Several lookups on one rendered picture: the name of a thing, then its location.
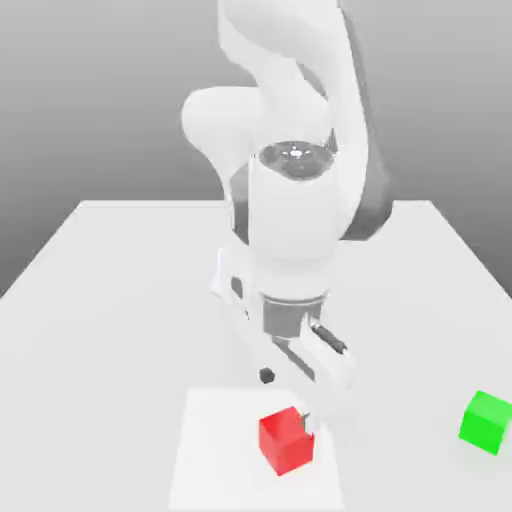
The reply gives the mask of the small red cube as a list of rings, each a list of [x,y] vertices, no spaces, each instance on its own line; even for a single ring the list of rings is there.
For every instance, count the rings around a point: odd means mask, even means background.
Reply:
[[[315,436],[306,432],[298,410],[288,407],[259,420],[258,444],[271,468],[282,476],[313,460]]]

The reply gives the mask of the small green cube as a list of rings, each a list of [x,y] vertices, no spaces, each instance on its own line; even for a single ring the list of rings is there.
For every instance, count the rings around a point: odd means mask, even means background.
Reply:
[[[464,411],[458,437],[497,456],[511,421],[512,403],[478,390]]]

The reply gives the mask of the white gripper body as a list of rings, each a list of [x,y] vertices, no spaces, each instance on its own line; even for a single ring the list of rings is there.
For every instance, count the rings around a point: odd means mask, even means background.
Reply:
[[[293,337],[269,334],[263,316],[241,309],[241,339],[253,358],[256,379],[290,391],[307,417],[335,417],[354,386],[356,364],[348,346],[318,317],[298,317]]]

